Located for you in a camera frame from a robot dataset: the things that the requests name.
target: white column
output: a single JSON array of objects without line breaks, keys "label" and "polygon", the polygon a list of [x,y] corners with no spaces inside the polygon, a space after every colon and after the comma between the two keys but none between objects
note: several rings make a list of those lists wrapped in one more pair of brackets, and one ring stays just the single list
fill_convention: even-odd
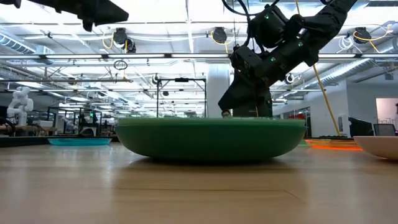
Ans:
[{"label": "white column", "polygon": [[218,101],[229,87],[229,64],[211,64],[207,74],[207,116],[221,118]]}]

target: table surface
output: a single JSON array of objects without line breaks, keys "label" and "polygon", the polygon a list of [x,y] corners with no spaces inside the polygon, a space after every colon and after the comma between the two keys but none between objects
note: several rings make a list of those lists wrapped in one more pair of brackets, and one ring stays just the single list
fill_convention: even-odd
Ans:
[{"label": "table surface", "polygon": [[397,223],[398,163],[296,148],[262,164],[165,164],[120,144],[0,149],[2,223]]}]

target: teal bowl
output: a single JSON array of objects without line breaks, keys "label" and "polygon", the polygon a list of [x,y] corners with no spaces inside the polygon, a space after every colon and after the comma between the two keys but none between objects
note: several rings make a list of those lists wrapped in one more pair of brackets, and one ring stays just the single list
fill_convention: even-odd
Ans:
[{"label": "teal bowl", "polygon": [[130,151],[155,159],[246,162],[290,152],[306,130],[285,123],[142,122],[117,126],[116,134]]}]

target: white bowl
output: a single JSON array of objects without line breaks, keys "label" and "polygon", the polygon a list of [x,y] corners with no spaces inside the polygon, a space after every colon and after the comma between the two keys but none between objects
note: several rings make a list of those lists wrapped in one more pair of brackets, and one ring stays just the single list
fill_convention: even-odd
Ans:
[{"label": "white bowl", "polygon": [[365,152],[398,160],[398,136],[355,136],[354,139]]}]

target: ceiling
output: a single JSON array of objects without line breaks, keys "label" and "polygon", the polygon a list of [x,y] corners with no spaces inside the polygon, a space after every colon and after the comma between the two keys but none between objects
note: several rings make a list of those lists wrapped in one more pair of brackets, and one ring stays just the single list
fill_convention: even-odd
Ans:
[{"label": "ceiling", "polygon": [[[43,7],[29,1],[23,1],[22,7],[16,9],[14,6],[0,5],[0,33],[6,32],[15,35],[24,43],[36,46],[43,45],[53,51],[55,54],[111,54],[123,53],[122,49],[113,45],[110,49],[106,46],[111,45],[111,36],[117,27],[124,27],[128,36],[134,41],[137,47],[137,53],[195,53],[195,54],[225,54],[231,53],[235,43],[242,44],[246,39],[247,25],[246,18],[237,16],[226,10],[221,1],[214,0],[112,0],[119,7],[129,13],[129,20],[119,24],[108,24],[94,27],[93,31],[87,32],[81,26],[81,20],[75,15],[69,13],[58,14],[54,9]],[[323,5],[317,0],[299,0],[300,12],[303,16],[312,16],[318,12]],[[353,33],[355,27],[366,27],[373,38],[382,37],[374,41],[374,45],[379,45],[398,32],[398,25],[395,24],[396,9],[393,7],[365,7],[368,1],[359,0],[353,10],[351,10],[345,26],[340,34],[333,39],[321,53],[350,53],[367,51],[373,49],[368,44],[350,44],[344,42],[347,32]],[[259,12],[264,8],[264,1],[249,1],[249,11]],[[292,0],[281,0],[278,4],[282,12],[289,18],[297,13],[295,2]],[[234,3],[237,11],[243,11],[238,3]],[[386,23],[392,21],[393,26],[389,28],[386,34]],[[224,27],[228,35],[228,44],[220,45],[211,38],[211,32],[215,27]],[[350,45],[345,50],[342,44]],[[18,54],[8,47],[0,46],[2,54]],[[206,78],[209,65],[211,63],[227,63],[210,60],[172,60],[172,59],[131,59],[128,61],[128,68],[123,71],[116,70],[113,67],[114,61],[108,62],[96,60],[55,60],[53,65],[37,64],[35,62],[7,61],[15,66],[21,66],[38,74],[39,77],[53,73],[51,78],[67,79],[75,77],[77,79],[110,79],[127,78],[134,82],[124,83],[92,83],[95,88],[103,89],[151,89],[155,88],[152,83],[152,77],[157,74],[160,78]],[[82,63],[85,66],[76,67],[73,64]],[[319,63],[320,72],[328,70],[336,63]],[[296,76],[314,76],[313,71],[304,63],[292,71]],[[284,83],[278,82],[273,88],[282,88]],[[69,85],[68,83],[59,83],[56,88],[89,88],[87,84],[82,86]],[[203,101],[205,94],[201,90],[204,88],[202,83],[174,83],[170,82],[167,88],[176,89],[196,89],[197,91],[171,91],[169,96],[160,95],[163,114],[183,113],[184,111],[203,111]],[[155,96],[153,93],[144,92],[121,92],[113,96],[98,96],[96,93],[80,93],[80,97],[92,98],[92,102],[104,102],[116,99],[127,100],[129,103],[139,103],[143,112],[153,114]],[[71,93],[62,93],[62,96],[71,96]],[[177,103],[171,104],[172,100],[182,99],[181,101],[190,101],[189,104]],[[129,110],[131,107],[116,109]]]}]

